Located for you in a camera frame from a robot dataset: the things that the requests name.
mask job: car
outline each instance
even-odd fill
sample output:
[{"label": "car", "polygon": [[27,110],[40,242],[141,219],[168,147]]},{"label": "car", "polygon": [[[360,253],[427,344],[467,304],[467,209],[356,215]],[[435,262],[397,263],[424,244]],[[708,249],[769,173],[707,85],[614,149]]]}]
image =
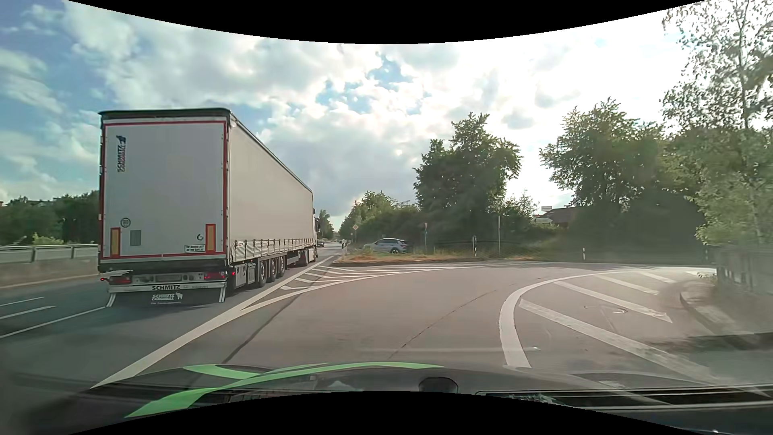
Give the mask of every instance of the car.
[{"label": "car", "polygon": [[405,254],[408,252],[408,244],[399,238],[381,238],[373,243],[368,243],[364,248],[371,248],[374,252],[391,252],[393,254]]}]

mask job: building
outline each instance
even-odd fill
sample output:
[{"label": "building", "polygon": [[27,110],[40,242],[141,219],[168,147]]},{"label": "building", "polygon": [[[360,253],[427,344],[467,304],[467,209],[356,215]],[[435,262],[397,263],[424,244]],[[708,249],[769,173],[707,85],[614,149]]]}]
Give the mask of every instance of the building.
[{"label": "building", "polygon": [[535,219],[548,218],[553,222],[553,225],[566,228],[569,226],[569,223],[571,223],[577,217],[577,212],[579,210],[579,207],[554,208],[553,210],[546,211],[543,214],[535,216]]}]

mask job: schmitz cargobull logo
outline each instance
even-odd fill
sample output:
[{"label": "schmitz cargobull logo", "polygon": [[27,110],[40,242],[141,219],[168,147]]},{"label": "schmitz cargobull logo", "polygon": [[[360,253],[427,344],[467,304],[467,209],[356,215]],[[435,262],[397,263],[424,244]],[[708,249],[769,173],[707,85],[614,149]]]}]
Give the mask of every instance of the schmitz cargobull logo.
[{"label": "schmitz cargobull logo", "polygon": [[174,292],[155,294],[151,296],[150,300],[152,302],[172,302],[176,300],[182,300],[182,293]]}]

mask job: curb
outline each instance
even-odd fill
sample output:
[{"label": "curb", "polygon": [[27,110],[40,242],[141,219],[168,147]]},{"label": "curb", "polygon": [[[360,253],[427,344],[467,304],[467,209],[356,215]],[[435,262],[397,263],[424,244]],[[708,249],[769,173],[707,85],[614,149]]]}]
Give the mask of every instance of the curb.
[{"label": "curb", "polygon": [[679,301],[709,331],[740,348],[756,348],[760,344],[759,335],[746,331],[711,302],[714,286],[700,281],[688,281],[684,287],[679,292]]},{"label": "curb", "polygon": [[331,266],[337,267],[353,267],[353,266],[369,266],[369,265],[411,265],[411,264],[427,264],[427,263],[451,263],[451,262],[485,262],[487,259],[470,258],[470,259],[443,259],[443,260],[405,260],[396,262],[347,262],[336,260],[330,263]]}]

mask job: roof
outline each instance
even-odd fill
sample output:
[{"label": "roof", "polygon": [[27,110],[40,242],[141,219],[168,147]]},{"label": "roof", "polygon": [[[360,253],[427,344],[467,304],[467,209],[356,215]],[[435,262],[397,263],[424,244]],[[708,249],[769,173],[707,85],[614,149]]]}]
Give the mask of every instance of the roof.
[{"label": "roof", "polygon": [[138,110],[107,110],[99,112],[102,119],[126,118],[176,118],[176,117],[209,117],[229,116],[231,110],[226,108],[183,108],[183,109],[138,109]]},{"label": "roof", "polygon": [[579,209],[579,207],[554,208],[551,211],[546,211],[545,214],[540,217],[550,218],[550,220],[556,224],[568,224],[577,216]]}]

